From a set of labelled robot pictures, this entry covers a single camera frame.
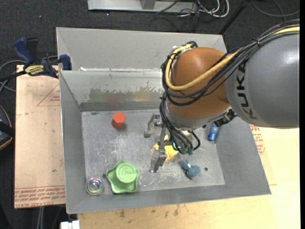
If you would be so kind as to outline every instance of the cardboard sheet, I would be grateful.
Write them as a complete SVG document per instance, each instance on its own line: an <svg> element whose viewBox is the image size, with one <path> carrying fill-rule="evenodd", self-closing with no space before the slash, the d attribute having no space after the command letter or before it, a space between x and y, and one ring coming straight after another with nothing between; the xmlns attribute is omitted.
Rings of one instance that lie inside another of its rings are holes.
<svg viewBox="0 0 305 229"><path fill-rule="evenodd" d="M59 80L16 83L15 208L65 203Z"/></svg>

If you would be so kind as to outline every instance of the yellow clamp label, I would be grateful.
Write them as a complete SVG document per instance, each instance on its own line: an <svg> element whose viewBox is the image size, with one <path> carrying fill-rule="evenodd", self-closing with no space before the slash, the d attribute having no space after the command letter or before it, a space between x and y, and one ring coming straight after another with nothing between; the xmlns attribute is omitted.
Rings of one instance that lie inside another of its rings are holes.
<svg viewBox="0 0 305 229"><path fill-rule="evenodd" d="M35 75L41 72L44 72L43 65L30 65L24 71L28 74Z"/></svg>

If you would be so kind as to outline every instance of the green lid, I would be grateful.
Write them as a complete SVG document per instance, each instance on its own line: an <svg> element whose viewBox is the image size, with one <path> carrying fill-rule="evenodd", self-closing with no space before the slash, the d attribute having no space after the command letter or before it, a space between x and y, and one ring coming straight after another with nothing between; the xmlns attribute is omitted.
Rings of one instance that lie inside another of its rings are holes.
<svg viewBox="0 0 305 229"><path fill-rule="evenodd" d="M130 163L120 161L106 173L114 193L134 192L139 171Z"/></svg>

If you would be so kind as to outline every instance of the yellow cable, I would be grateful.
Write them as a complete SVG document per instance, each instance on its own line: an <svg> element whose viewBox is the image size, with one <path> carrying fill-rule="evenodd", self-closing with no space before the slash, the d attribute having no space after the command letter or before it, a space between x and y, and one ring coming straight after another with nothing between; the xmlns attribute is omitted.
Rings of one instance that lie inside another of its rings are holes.
<svg viewBox="0 0 305 229"><path fill-rule="evenodd" d="M292 28L287 28L287 29L282 29L275 34L279 34L279 33L284 33L284 32L288 32L288 31L299 31L300 27L296 26L296 27L292 27ZM178 48L177 50L175 50L172 55L171 55L171 60L173 62L174 58L175 58L175 54L182 51L183 48ZM174 86L173 84L171 84L171 81L169 79L169 73L170 73L170 68L171 68L171 64L172 62L168 61L167 65L166 65L166 69L165 69L165 81L166 84L169 88L171 88L174 91L183 91L186 90L194 85L196 85L197 83L199 83L200 81L202 81L204 78L210 76L213 72L215 72L215 70L220 70L223 67L225 67L227 65L227 63L235 57L235 55L239 52L236 51L235 53L231 54L230 56L226 57L225 59L223 59L222 61L220 61L217 65L215 65L213 68L211 68L210 70L208 70L207 72L203 73L201 76L197 77L195 80L183 85L183 86Z"/></svg>
<svg viewBox="0 0 305 229"><path fill-rule="evenodd" d="M183 85L183 86L174 86L173 84L171 84L170 79L169 79L169 71L170 71L170 66L171 63L168 62L166 65L166 70L165 70L165 81L166 84L168 85L169 88L171 88L174 91L182 91L185 89L188 89L194 85L196 85L197 83L199 83L200 81L202 81L204 78L208 77L209 75L211 75L212 73L215 72L215 70L219 70L222 69L224 66L227 65L227 63L235 57L235 55L239 52L236 51L235 53L231 54L230 56L226 57L225 59L221 60L217 65L215 65L213 68L211 68L210 70L208 70L207 72L203 73L201 76L197 77L195 80Z"/></svg>

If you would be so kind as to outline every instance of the blue object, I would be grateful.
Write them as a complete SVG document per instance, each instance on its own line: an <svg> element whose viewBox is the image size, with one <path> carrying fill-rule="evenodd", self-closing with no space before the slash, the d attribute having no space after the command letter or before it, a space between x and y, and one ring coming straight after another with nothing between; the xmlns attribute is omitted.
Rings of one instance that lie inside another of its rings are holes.
<svg viewBox="0 0 305 229"><path fill-rule="evenodd" d="M215 141L217 138L219 127L215 125L214 122L212 122L211 127L210 127L210 133L208 135L208 140L209 141Z"/></svg>
<svg viewBox="0 0 305 229"><path fill-rule="evenodd" d="M25 60L25 62L27 63L26 65L29 65L33 63L34 58L32 57L30 51L27 49L25 40L25 37L17 39L13 44L13 50L19 57Z"/></svg>
<svg viewBox="0 0 305 229"><path fill-rule="evenodd" d="M63 54L61 56L59 56L59 60L61 61L62 65L63 65L63 70L72 70L72 64L71 64L71 61L70 61L70 58L68 55L66 54Z"/></svg>
<svg viewBox="0 0 305 229"><path fill-rule="evenodd" d="M199 173L201 172L201 169L199 166L190 165L188 160L183 161L181 163L181 166L183 168L184 173L187 175L187 177L189 179L193 179L194 177L198 176Z"/></svg>
<svg viewBox="0 0 305 229"><path fill-rule="evenodd" d="M33 54L36 55L36 46L37 46L37 40L36 44L33 46L35 51L33 51ZM35 62L34 63L34 57L31 55L30 50L27 48L26 45L26 38L22 37L17 39L13 44L13 50L15 53L23 58L26 63L23 66L23 70L28 73L31 76L39 76L39 75L46 75L51 76L54 78L57 78L58 71L52 67L51 62L49 59L43 59L40 63ZM72 70L72 64L70 61L70 58L68 55L63 54L59 57L60 62L63 65L63 70Z"/></svg>

